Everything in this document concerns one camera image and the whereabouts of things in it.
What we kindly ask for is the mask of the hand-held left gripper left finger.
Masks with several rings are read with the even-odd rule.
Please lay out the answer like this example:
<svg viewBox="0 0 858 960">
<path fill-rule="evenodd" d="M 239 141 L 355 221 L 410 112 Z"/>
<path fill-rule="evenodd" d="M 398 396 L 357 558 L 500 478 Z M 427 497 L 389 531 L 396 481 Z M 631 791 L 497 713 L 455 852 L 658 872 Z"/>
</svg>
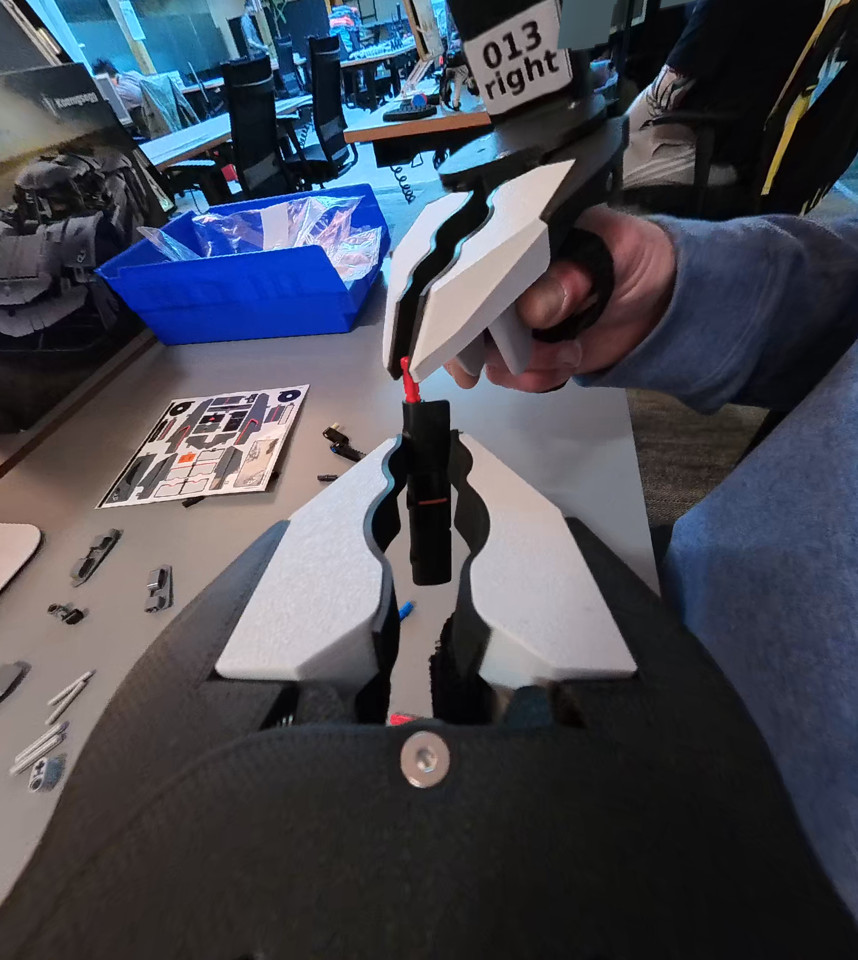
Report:
<svg viewBox="0 0 858 960">
<path fill-rule="evenodd" d="M 363 723 L 387 722 L 400 620 L 386 551 L 405 466 L 402 438 L 386 439 L 280 525 L 220 678 L 327 685 Z"/>
</svg>

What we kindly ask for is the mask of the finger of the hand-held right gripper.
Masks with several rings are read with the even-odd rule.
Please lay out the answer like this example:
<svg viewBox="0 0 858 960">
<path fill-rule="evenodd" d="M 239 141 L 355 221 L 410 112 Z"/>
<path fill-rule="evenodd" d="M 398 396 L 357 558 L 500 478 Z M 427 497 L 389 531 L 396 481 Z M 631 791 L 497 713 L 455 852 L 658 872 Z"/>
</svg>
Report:
<svg viewBox="0 0 858 960">
<path fill-rule="evenodd" d="M 453 359 L 478 377 L 486 333 L 513 375 L 526 370 L 534 339 L 519 320 L 516 302 L 548 269 L 551 248 L 542 215 L 573 164 L 565 159 L 538 166 L 487 198 L 483 225 L 460 243 L 455 264 L 428 286 L 410 354 L 413 380 Z"/>
<path fill-rule="evenodd" d="M 490 217 L 486 190 L 446 193 L 423 208 L 399 242 L 389 266 L 383 326 L 387 370 L 400 370 L 405 357 L 415 360 L 431 287 Z"/>
</svg>

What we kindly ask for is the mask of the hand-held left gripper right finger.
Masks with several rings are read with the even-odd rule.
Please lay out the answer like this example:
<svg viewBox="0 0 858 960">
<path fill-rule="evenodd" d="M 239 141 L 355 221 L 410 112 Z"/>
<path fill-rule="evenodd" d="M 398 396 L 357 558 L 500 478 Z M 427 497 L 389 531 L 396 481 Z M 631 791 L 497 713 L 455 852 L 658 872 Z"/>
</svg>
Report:
<svg viewBox="0 0 858 960">
<path fill-rule="evenodd" d="M 469 551 L 450 616 L 450 722 L 492 723 L 519 690 L 634 678 L 562 510 L 468 434 L 451 437 L 450 482 Z"/>
</svg>

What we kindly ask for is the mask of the black lego shock absorber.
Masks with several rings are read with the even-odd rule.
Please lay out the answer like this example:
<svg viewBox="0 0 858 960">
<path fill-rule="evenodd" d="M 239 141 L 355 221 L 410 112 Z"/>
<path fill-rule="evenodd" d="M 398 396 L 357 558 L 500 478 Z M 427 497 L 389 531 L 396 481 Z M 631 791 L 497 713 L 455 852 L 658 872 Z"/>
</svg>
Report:
<svg viewBox="0 0 858 960">
<path fill-rule="evenodd" d="M 439 586 L 452 577 L 450 406 L 445 400 L 405 401 L 402 410 L 411 580 Z"/>
</svg>

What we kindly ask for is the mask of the black lego beam with pins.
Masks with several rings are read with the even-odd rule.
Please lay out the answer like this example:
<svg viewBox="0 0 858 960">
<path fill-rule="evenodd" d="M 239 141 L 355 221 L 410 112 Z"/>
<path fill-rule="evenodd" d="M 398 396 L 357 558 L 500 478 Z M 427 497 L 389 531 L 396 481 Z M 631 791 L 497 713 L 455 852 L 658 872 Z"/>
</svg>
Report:
<svg viewBox="0 0 858 960">
<path fill-rule="evenodd" d="M 351 438 L 343 431 L 339 423 L 333 423 L 325 427 L 322 436 L 327 441 L 329 450 L 341 459 L 352 463 L 358 463 L 364 459 L 365 454 L 352 444 Z"/>
</svg>

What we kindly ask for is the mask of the light grey lego axle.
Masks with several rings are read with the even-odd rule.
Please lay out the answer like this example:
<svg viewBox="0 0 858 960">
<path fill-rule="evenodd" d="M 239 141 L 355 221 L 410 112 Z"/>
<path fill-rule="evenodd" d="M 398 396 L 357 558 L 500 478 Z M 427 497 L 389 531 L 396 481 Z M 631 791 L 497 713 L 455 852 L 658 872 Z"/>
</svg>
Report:
<svg viewBox="0 0 858 960">
<path fill-rule="evenodd" d="M 65 733 L 68 729 L 68 722 L 62 722 L 47 730 L 44 735 L 32 742 L 25 750 L 22 750 L 15 756 L 9 769 L 9 774 L 16 775 L 20 771 L 32 766 L 48 752 L 63 742 Z"/>
<path fill-rule="evenodd" d="M 32 768 L 36 763 L 46 758 L 53 750 L 58 748 L 64 740 L 65 730 L 59 727 L 51 732 L 51 735 L 32 745 L 31 749 L 25 750 L 18 755 L 13 764 L 8 769 L 9 776 L 18 776 L 24 771 Z"/>
<path fill-rule="evenodd" d="M 45 726 L 46 726 L 47 728 L 52 727 L 52 726 L 55 726 L 55 725 L 57 724 L 57 721 L 62 718 L 63 714 L 65 714 L 65 712 L 68 710 L 68 708 L 75 702 L 75 700 L 76 700 L 76 699 L 81 695 L 81 693 L 86 689 L 87 685 L 88 685 L 88 682 L 87 682 L 87 684 L 85 685 L 85 687 L 84 687 L 82 690 L 80 690 L 79 692 L 77 692 L 77 693 L 75 693 L 75 694 L 70 695 L 70 697 L 69 697 L 68 699 L 66 699 L 66 700 L 63 701 L 61 704 L 59 704 L 59 705 L 57 705 L 57 706 L 55 706 L 55 707 L 47 706 L 47 705 L 46 705 L 46 707 L 47 707 L 47 709 L 49 710 L 49 712 L 48 712 L 48 714 L 47 714 L 47 716 L 46 716 L 46 718 L 45 718 L 44 724 L 45 724 Z"/>
<path fill-rule="evenodd" d="M 58 705 L 61 705 L 63 701 L 70 697 L 70 695 L 80 692 L 89 682 L 89 680 L 93 678 L 95 672 L 95 670 L 84 672 L 78 678 L 69 683 L 65 688 L 63 688 L 63 690 L 60 690 L 58 693 L 52 696 L 51 699 L 46 702 L 46 706 L 54 708 Z"/>
</svg>

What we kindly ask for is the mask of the black lego vehicle model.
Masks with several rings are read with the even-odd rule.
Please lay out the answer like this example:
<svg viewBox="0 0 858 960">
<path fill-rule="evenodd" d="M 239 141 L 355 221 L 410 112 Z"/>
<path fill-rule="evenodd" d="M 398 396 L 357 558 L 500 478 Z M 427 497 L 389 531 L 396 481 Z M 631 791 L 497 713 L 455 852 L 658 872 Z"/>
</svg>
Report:
<svg viewBox="0 0 858 960">
<path fill-rule="evenodd" d="M 0 205 L 0 353 L 82 354 L 116 337 L 98 269 L 147 226 L 150 192 L 117 150 L 42 154 Z"/>
</svg>

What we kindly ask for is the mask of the person's right hand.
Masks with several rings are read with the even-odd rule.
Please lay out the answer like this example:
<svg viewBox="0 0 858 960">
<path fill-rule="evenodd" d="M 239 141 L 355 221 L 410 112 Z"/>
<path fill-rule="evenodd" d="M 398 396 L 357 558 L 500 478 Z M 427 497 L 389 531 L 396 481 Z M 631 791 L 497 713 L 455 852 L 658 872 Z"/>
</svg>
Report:
<svg viewBox="0 0 858 960">
<path fill-rule="evenodd" d="M 677 271 L 667 233 L 655 222 L 607 206 L 585 210 L 576 226 L 598 235 L 611 255 L 614 286 L 605 309 L 573 341 L 536 342 L 529 365 L 519 375 L 511 373 L 496 347 L 488 346 L 483 370 L 492 384 L 544 393 L 571 378 L 601 374 L 630 354 L 663 318 Z M 548 330 L 583 313 L 596 299 L 591 272 L 562 258 L 551 263 L 515 306 L 523 325 Z"/>
</svg>

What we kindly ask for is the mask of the pile of clear plastic bags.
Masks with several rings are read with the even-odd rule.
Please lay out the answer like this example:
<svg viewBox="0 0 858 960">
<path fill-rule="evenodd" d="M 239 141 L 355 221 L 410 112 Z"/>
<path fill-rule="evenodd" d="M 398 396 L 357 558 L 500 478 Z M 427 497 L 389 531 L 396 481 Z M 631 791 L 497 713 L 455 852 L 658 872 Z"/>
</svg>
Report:
<svg viewBox="0 0 858 960">
<path fill-rule="evenodd" d="M 232 213 L 190 216 L 196 247 L 156 227 L 138 232 L 173 262 L 318 248 L 345 286 L 363 280 L 381 262 L 387 227 L 353 224 L 362 197 L 304 196 Z"/>
</svg>

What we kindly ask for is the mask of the black office chair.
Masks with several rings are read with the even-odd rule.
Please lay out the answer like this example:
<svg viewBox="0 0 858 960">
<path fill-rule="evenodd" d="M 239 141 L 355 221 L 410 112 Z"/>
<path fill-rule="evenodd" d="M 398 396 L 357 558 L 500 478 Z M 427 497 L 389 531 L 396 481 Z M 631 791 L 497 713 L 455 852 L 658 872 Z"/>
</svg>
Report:
<svg viewBox="0 0 858 960">
<path fill-rule="evenodd" d="M 221 67 L 233 165 L 248 200 L 290 193 L 279 144 L 273 67 L 267 56 Z"/>
<path fill-rule="evenodd" d="M 348 123 L 343 110 L 339 38 L 309 37 L 308 48 L 317 142 L 305 149 L 305 177 L 310 185 L 325 186 L 355 166 L 359 153 L 345 137 Z"/>
</svg>

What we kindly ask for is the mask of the blue plastic bin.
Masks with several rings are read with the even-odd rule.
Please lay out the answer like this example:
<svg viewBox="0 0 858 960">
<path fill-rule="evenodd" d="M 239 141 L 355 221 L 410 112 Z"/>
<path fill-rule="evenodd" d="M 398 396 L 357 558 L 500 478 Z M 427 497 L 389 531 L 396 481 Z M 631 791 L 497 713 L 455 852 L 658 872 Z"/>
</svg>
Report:
<svg viewBox="0 0 858 960">
<path fill-rule="evenodd" d="M 174 262 L 142 238 L 97 272 L 168 346 L 349 332 L 390 246 L 390 231 L 372 186 L 359 183 L 240 201 L 212 206 L 205 213 L 241 212 L 313 195 L 362 197 L 353 225 L 387 228 L 381 262 L 349 286 L 317 247 Z M 189 224 L 193 214 L 198 213 L 178 214 L 160 230 L 196 248 Z"/>
</svg>

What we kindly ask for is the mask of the sticker sheet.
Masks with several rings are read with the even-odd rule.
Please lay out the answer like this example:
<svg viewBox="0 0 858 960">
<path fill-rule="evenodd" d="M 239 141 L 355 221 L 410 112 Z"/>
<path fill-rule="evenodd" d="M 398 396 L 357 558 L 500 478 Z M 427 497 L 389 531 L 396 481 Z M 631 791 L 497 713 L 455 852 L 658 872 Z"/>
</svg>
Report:
<svg viewBox="0 0 858 960">
<path fill-rule="evenodd" d="M 170 401 L 97 508 L 266 492 L 309 391 L 304 383 Z"/>
</svg>

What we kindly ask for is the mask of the person's blue sweater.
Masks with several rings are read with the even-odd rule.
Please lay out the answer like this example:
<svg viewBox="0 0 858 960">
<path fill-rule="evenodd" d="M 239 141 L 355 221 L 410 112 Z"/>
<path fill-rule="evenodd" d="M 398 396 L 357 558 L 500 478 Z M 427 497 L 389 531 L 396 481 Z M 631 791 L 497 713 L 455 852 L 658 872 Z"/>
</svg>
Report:
<svg viewBox="0 0 858 960">
<path fill-rule="evenodd" d="M 666 580 L 858 921 L 858 339 L 676 523 Z"/>
</svg>

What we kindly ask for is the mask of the chair with black yellow jacket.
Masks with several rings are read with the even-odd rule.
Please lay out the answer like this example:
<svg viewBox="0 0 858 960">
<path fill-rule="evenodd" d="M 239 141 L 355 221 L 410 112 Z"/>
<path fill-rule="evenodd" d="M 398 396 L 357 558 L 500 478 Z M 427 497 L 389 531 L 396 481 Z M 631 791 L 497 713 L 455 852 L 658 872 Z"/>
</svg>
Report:
<svg viewBox="0 0 858 960">
<path fill-rule="evenodd" d="M 858 154 L 858 1 L 828 2 L 763 128 L 751 213 L 806 214 Z"/>
</svg>

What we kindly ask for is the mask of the dark printed display box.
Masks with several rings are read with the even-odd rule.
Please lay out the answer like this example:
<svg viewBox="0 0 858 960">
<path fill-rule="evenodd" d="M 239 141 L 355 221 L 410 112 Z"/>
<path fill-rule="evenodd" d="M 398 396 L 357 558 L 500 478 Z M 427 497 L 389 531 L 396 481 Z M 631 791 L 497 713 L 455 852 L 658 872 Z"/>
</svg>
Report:
<svg viewBox="0 0 858 960">
<path fill-rule="evenodd" d="M 0 206 L 13 202 L 16 177 L 42 156 L 133 146 L 85 66 L 0 74 Z"/>
</svg>

